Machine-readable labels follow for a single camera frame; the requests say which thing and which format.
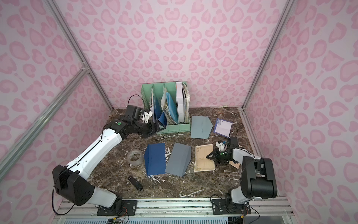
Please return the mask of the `cream lined letter paper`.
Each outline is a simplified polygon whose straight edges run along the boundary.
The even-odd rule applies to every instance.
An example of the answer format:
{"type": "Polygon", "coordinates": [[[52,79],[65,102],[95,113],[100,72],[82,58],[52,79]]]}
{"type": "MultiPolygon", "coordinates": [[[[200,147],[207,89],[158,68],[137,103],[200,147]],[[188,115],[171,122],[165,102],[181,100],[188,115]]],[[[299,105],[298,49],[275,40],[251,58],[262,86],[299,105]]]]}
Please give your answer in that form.
{"type": "Polygon", "coordinates": [[[241,166],[240,163],[235,163],[235,162],[233,162],[233,161],[230,161],[229,164],[230,164],[231,166],[235,167],[236,169],[239,169],[240,166],[241,166]]]}

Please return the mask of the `dark blue envelope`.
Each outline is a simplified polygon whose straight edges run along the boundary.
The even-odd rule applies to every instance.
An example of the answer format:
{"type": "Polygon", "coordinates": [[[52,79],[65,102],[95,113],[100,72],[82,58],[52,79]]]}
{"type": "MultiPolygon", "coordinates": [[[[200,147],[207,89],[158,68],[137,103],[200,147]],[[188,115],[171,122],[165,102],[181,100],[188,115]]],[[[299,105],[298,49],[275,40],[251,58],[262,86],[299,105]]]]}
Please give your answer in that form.
{"type": "Polygon", "coordinates": [[[149,144],[145,150],[145,169],[147,176],[165,174],[166,147],[165,143],[149,144]]]}

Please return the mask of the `white letter paper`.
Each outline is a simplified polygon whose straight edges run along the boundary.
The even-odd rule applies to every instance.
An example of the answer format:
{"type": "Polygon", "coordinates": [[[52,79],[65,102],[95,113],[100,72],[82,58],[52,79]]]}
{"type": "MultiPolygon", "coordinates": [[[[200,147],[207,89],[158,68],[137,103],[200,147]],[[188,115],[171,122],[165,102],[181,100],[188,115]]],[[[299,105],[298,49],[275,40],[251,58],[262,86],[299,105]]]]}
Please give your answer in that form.
{"type": "Polygon", "coordinates": [[[221,136],[224,136],[226,138],[229,138],[230,133],[231,133],[232,124],[233,123],[230,122],[230,121],[226,121],[226,120],[223,120],[223,119],[217,119],[216,123],[215,123],[215,126],[214,126],[213,132],[218,134],[218,135],[221,135],[221,136]]]}

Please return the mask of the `light teal envelope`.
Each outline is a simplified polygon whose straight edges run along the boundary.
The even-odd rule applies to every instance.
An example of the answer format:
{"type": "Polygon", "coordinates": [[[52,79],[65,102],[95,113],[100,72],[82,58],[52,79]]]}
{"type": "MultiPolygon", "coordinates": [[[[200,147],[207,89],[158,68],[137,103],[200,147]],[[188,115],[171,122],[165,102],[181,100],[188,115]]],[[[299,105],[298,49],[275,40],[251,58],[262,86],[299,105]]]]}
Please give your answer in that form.
{"type": "Polygon", "coordinates": [[[191,126],[191,138],[208,139],[213,124],[207,116],[193,116],[191,126]]]}

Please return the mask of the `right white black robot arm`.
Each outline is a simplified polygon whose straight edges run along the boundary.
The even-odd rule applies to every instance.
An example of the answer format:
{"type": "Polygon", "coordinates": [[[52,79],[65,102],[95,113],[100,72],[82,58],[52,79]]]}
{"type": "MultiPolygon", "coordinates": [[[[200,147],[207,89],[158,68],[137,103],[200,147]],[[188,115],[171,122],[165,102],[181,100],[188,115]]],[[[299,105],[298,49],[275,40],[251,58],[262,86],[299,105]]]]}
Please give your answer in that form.
{"type": "Polygon", "coordinates": [[[225,165],[230,162],[241,165],[240,186],[226,194],[226,204],[247,204],[254,198],[276,198],[278,189],[273,168],[269,158],[257,157],[239,145],[236,137],[229,137],[224,150],[217,147],[207,159],[225,165]]]}

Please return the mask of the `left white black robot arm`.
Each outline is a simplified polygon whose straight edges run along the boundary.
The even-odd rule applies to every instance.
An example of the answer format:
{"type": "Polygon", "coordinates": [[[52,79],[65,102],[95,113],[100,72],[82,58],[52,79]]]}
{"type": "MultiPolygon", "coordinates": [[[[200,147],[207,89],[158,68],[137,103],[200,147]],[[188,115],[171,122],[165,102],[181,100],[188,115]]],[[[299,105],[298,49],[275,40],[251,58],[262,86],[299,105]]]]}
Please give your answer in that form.
{"type": "Polygon", "coordinates": [[[102,159],[128,135],[150,137],[166,128],[162,119],[152,112],[129,105],[124,116],[114,119],[103,127],[101,135],[78,157],[67,165],[53,169],[53,193],[64,197],[76,206],[86,203],[114,210],[122,210],[122,198],[110,190],[90,184],[87,179],[102,159]]]}

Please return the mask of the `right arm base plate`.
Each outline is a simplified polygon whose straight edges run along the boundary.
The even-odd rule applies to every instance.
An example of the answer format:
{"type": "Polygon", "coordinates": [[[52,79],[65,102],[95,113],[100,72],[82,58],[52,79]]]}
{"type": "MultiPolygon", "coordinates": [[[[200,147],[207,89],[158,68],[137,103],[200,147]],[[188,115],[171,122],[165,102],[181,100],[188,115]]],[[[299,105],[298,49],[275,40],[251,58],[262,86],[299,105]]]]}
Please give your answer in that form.
{"type": "Polygon", "coordinates": [[[214,215],[248,215],[251,214],[249,204],[236,204],[226,199],[210,199],[214,215]]]}

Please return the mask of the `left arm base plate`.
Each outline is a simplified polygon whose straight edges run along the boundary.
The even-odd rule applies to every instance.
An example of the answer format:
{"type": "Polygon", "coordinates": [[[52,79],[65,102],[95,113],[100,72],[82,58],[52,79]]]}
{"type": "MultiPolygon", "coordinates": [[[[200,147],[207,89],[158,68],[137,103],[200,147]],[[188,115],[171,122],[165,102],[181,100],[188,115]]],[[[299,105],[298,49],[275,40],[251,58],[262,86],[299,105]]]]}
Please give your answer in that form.
{"type": "Polygon", "coordinates": [[[117,200],[112,207],[99,206],[97,216],[134,216],[137,210],[137,200],[117,200]]]}

